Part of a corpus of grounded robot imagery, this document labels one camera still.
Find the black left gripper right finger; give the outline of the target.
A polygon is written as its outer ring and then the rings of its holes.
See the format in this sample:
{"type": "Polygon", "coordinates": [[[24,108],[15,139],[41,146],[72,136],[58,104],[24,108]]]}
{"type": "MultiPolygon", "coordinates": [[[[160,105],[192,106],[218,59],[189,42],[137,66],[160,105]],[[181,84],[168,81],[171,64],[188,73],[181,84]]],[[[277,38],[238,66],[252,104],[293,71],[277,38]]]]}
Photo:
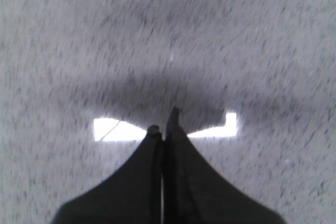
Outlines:
{"type": "Polygon", "coordinates": [[[173,107],[163,157],[164,223],[285,223],[226,181],[198,152],[173,107]]]}

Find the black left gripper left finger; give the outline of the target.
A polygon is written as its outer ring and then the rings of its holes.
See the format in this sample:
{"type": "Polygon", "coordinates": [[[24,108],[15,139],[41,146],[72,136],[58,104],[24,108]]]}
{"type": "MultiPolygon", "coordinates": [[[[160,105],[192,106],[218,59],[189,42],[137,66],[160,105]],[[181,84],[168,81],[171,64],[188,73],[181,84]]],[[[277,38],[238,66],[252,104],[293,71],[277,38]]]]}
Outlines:
{"type": "Polygon", "coordinates": [[[109,178],[60,207],[53,223],[160,223],[163,140],[151,125],[130,158],[109,178]]]}

